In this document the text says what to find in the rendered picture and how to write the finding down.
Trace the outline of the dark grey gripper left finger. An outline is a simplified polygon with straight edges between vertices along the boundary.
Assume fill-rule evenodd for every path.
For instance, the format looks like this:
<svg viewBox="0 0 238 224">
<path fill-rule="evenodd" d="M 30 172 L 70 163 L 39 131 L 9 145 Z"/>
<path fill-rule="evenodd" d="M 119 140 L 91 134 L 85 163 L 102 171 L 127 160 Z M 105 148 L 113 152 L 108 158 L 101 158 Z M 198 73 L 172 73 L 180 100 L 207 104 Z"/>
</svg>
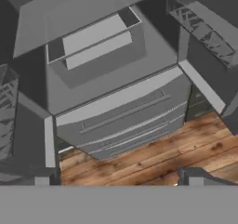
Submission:
<svg viewBox="0 0 238 224">
<path fill-rule="evenodd" d="M 60 171 L 57 168 L 0 166 L 0 185 L 50 186 L 59 184 Z"/>
</svg>

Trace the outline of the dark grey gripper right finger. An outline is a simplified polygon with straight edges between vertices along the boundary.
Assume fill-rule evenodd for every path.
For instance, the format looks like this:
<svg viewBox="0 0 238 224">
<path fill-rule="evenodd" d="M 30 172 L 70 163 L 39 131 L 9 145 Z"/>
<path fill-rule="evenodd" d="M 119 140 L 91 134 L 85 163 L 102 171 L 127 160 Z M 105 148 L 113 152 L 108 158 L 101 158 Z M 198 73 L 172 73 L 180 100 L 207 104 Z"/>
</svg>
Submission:
<svg viewBox="0 0 238 224">
<path fill-rule="evenodd" d="M 201 167 L 182 167 L 178 170 L 178 184 L 185 186 L 214 186 L 229 185 L 236 186 L 236 183 L 223 178 L 216 178 L 210 175 Z"/>
</svg>

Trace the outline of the grey left fridge door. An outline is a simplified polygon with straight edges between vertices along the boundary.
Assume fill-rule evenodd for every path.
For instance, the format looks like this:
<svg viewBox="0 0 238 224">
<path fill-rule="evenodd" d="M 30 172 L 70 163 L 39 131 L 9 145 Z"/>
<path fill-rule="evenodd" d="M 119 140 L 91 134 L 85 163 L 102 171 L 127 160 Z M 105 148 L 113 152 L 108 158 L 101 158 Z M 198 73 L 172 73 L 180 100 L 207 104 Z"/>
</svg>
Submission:
<svg viewBox="0 0 238 224">
<path fill-rule="evenodd" d="M 56 167 L 54 120 L 19 92 L 19 76 L 0 65 L 0 162 Z"/>
</svg>

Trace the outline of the grey fridge door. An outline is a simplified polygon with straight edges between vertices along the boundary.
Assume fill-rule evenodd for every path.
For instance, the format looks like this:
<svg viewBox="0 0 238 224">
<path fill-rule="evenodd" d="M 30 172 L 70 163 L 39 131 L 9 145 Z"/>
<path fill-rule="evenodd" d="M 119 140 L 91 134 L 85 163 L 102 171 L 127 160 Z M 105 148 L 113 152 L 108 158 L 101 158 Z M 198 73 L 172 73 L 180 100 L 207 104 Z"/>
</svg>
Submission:
<svg viewBox="0 0 238 224">
<path fill-rule="evenodd" d="M 178 65 L 238 134 L 238 0 L 166 0 L 180 25 Z"/>
<path fill-rule="evenodd" d="M 19 92 L 19 76 L 0 65 L 0 162 L 56 167 L 54 120 Z"/>
</svg>

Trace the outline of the grey fridge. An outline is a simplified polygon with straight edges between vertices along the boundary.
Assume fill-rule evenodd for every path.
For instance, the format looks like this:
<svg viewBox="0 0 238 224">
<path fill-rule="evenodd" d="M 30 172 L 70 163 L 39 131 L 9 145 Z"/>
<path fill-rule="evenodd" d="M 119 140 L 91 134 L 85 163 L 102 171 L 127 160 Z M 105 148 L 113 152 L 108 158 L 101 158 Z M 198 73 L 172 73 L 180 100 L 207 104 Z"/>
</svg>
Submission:
<svg viewBox="0 0 238 224">
<path fill-rule="evenodd" d="M 49 112 L 57 128 L 59 116 L 154 77 L 158 73 L 179 67 L 176 52 L 143 14 L 143 6 L 147 6 L 151 12 L 156 10 L 152 0 L 142 0 L 127 6 L 141 19 L 141 24 L 132 29 L 131 44 L 72 70 L 66 69 L 63 60 L 52 64 L 46 62 L 48 43 L 21 56 L 14 56 L 13 67 L 20 76 L 20 92 Z"/>
</svg>

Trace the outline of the grey right fridge door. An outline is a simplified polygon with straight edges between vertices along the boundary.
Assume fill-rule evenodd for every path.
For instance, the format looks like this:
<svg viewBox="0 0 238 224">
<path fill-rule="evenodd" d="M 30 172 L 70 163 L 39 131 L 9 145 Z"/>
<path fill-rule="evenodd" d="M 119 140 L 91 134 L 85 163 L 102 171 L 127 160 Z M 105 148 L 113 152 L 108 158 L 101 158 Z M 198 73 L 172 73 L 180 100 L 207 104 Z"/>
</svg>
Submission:
<svg viewBox="0 0 238 224">
<path fill-rule="evenodd" d="M 238 134 L 238 0 L 166 0 L 180 25 L 178 65 Z"/>
</svg>

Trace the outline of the pale grey fridge crisper drawer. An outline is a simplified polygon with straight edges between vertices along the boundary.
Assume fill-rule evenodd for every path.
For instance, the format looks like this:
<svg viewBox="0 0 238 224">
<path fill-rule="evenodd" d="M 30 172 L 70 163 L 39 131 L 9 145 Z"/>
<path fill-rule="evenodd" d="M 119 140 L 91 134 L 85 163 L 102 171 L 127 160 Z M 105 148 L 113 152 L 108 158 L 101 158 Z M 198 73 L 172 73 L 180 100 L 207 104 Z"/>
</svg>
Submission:
<svg viewBox="0 0 238 224">
<path fill-rule="evenodd" d="M 131 7 L 98 20 L 76 32 L 55 39 L 46 45 L 46 62 L 63 60 L 72 70 L 133 42 L 132 29 L 141 19 Z"/>
</svg>

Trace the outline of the clear glass fridge shelf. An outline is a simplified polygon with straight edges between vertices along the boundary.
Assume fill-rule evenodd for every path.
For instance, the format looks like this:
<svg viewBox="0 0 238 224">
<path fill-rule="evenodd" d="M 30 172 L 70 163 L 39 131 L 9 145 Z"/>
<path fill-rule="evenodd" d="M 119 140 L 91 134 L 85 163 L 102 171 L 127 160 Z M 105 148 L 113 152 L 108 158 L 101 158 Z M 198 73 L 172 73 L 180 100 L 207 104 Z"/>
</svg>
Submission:
<svg viewBox="0 0 238 224">
<path fill-rule="evenodd" d="M 140 1 L 33 0 L 20 8 L 14 56 L 28 53 Z"/>
</svg>

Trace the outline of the dark grey base cupboard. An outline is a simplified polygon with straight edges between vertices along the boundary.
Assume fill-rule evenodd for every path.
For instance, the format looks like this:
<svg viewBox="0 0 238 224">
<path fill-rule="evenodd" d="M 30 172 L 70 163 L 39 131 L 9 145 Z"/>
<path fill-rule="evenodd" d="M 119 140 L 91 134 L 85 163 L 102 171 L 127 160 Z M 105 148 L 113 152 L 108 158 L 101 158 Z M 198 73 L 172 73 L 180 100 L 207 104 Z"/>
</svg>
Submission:
<svg viewBox="0 0 238 224">
<path fill-rule="evenodd" d="M 58 136 L 55 136 L 55 140 L 57 154 L 68 152 L 73 149 L 73 146 L 71 144 L 67 143 L 65 140 L 59 138 Z"/>
<path fill-rule="evenodd" d="M 206 100 L 202 92 L 195 85 L 192 85 L 185 121 L 189 122 L 195 120 L 213 111 L 214 108 Z"/>
</svg>

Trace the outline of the grey freezer drawer front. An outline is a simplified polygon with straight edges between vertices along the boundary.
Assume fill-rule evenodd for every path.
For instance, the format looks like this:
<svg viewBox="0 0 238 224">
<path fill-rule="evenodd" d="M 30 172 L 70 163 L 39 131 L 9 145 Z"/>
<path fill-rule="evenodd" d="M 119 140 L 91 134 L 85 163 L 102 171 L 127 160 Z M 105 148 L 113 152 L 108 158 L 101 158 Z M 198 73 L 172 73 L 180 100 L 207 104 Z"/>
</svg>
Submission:
<svg viewBox="0 0 238 224">
<path fill-rule="evenodd" d="M 170 99 L 80 134 L 84 120 L 144 97 L 157 89 Z M 98 160 L 132 151 L 169 135 L 183 126 L 190 81 L 179 67 L 98 99 L 57 118 L 58 136 Z"/>
</svg>

